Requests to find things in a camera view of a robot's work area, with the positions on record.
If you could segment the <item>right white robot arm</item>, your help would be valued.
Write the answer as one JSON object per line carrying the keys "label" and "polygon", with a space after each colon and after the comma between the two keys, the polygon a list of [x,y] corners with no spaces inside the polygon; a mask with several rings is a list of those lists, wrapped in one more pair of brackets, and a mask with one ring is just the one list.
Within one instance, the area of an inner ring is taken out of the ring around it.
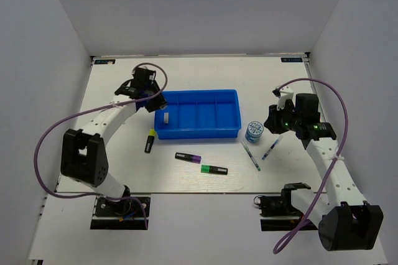
{"label": "right white robot arm", "polygon": [[307,220],[317,227],[322,246],[327,251],[373,249],[383,212],[355,186],[331,124],[320,120],[318,96],[286,88],[276,95],[264,125],[274,134],[293,131],[316,165],[328,201],[318,200]]}

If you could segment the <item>right table corner label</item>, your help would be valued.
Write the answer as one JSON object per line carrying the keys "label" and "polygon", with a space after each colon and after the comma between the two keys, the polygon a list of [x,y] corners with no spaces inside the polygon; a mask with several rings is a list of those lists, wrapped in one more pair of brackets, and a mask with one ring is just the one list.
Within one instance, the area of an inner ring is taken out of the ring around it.
{"label": "right table corner label", "polygon": [[301,57],[281,57],[282,63],[302,63],[303,60]]}

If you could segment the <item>green ink pen refill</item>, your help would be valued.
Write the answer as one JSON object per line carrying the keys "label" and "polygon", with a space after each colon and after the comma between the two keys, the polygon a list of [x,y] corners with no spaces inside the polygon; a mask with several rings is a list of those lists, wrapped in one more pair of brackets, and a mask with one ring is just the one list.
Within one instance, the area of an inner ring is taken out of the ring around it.
{"label": "green ink pen refill", "polygon": [[254,164],[255,168],[257,169],[257,171],[261,171],[261,168],[259,167],[257,161],[255,160],[254,156],[252,155],[251,151],[249,150],[248,146],[246,145],[246,143],[244,141],[241,141],[241,145],[244,148],[244,150],[246,151],[247,155],[249,156],[249,158],[251,159],[252,163]]}

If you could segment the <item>round blue white tape tin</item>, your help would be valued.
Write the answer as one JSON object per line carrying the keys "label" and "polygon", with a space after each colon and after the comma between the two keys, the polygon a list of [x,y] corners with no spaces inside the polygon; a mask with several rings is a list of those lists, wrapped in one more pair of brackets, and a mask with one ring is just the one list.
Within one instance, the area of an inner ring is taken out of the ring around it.
{"label": "round blue white tape tin", "polygon": [[258,121],[251,121],[246,129],[245,138],[250,143],[259,142],[264,132],[264,126]]}

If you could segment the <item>blue divided plastic tray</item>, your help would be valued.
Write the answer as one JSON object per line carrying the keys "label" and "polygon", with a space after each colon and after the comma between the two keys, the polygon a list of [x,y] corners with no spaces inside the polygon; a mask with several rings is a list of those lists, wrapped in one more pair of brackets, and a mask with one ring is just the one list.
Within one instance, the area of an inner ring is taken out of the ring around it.
{"label": "blue divided plastic tray", "polygon": [[[185,90],[163,92],[167,107],[155,112],[159,139],[236,138],[241,113],[236,90]],[[164,113],[169,123],[164,124]]]}

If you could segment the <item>blue ink pen refill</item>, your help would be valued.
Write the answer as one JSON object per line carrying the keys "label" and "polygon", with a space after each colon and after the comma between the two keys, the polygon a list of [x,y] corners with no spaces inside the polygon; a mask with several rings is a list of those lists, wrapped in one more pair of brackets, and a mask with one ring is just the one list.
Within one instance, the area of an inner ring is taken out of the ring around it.
{"label": "blue ink pen refill", "polygon": [[278,145],[278,143],[281,142],[281,140],[283,139],[283,135],[280,135],[270,146],[270,148],[268,148],[268,150],[264,153],[264,155],[262,156],[262,160],[265,160],[267,158],[267,156],[272,152],[272,150],[275,148],[276,145]]}

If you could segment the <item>yellow cap black highlighter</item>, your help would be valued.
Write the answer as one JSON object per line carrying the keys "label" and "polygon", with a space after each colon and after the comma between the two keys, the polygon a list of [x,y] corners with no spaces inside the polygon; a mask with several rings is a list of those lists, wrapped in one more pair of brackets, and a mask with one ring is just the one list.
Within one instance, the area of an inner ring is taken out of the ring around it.
{"label": "yellow cap black highlighter", "polygon": [[147,154],[149,154],[151,152],[151,150],[152,150],[152,146],[153,146],[153,143],[154,143],[154,140],[155,140],[155,135],[156,135],[156,132],[155,132],[154,129],[151,129],[149,131],[149,133],[148,133],[147,140],[146,140],[146,145],[145,145],[145,148],[144,148],[144,152],[147,153]]}

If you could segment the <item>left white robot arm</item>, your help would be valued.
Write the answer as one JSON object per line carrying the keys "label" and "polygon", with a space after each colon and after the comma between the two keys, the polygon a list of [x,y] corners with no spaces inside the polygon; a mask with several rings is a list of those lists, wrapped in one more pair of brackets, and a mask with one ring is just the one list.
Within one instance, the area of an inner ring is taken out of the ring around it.
{"label": "left white robot arm", "polygon": [[69,129],[63,135],[60,171],[74,181],[86,185],[96,196],[110,201],[117,214],[131,209],[128,187],[109,173],[106,146],[116,131],[141,108],[152,113],[167,106],[164,90],[156,82],[156,71],[163,69],[154,63],[140,63],[132,70],[132,78],[114,92],[109,105],[79,129]]}

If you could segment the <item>left table corner label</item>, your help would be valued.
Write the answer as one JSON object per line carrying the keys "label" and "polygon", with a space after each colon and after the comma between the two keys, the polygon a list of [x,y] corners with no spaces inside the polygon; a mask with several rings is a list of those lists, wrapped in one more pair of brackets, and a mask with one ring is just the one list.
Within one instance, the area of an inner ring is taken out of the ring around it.
{"label": "left table corner label", "polygon": [[112,65],[115,64],[115,59],[97,59],[94,61],[95,65]]}

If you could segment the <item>purple cap black highlighter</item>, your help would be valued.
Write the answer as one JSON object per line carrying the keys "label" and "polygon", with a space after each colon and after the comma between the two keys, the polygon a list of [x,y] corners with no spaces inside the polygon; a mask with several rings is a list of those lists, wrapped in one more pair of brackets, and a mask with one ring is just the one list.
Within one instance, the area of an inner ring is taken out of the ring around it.
{"label": "purple cap black highlighter", "polygon": [[175,153],[175,158],[177,160],[182,160],[186,162],[193,162],[196,164],[201,163],[201,156],[193,155],[193,154],[186,154],[186,153],[181,153],[181,152],[176,152]]}

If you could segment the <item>table corner label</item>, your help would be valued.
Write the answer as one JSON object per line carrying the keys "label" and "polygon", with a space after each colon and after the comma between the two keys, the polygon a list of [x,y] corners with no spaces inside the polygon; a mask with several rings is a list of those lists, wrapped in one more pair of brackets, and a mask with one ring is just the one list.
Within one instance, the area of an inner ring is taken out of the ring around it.
{"label": "table corner label", "polygon": [[94,61],[95,65],[112,65],[115,64],[115,59],[97,59]]}
{"label": "table corner label", "polygon": [[302,63],[303,60],[301,57],[281,57],[282,63]]}

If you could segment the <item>grey eraser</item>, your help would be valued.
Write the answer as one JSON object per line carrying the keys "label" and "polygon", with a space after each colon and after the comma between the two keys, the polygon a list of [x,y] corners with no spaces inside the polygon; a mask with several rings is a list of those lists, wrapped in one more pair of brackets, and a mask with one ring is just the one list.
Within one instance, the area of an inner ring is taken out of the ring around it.
{"label": "grey eraser", "polygon": [[164,124],[168,124],[169,123],[169,113],[164,113]]}

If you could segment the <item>green cap black highlighter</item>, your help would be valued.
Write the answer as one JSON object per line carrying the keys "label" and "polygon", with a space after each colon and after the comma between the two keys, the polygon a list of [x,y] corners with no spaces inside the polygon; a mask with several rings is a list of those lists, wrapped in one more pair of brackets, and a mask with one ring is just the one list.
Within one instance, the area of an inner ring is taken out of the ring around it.
{"label": "green cap black highlighter", "polygon": [[201,165],[201,173],[227,175],[228,169],[224,167],[217,167],[213,165]]}

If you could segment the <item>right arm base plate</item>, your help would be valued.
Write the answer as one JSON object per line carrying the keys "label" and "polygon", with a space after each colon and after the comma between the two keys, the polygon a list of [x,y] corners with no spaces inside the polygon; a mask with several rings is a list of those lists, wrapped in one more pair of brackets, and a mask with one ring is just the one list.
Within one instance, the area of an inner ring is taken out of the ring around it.
{"label": "right arm base plate", "polygon": [[297,209],[284,207],[281,197],[258,195],[253,204],[260,211],[261,231],[292,231],[303,218]]}

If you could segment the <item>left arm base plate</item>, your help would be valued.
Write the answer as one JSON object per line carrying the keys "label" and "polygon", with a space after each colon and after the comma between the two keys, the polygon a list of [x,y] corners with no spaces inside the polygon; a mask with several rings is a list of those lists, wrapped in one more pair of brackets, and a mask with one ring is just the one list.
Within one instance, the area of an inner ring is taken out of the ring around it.
{"label": "left arm base plate", "polygon": [[146,230],[149,224],[150,197],[137,197],[139,203],[111,203],[104,198],[95,200],[91,230]]}

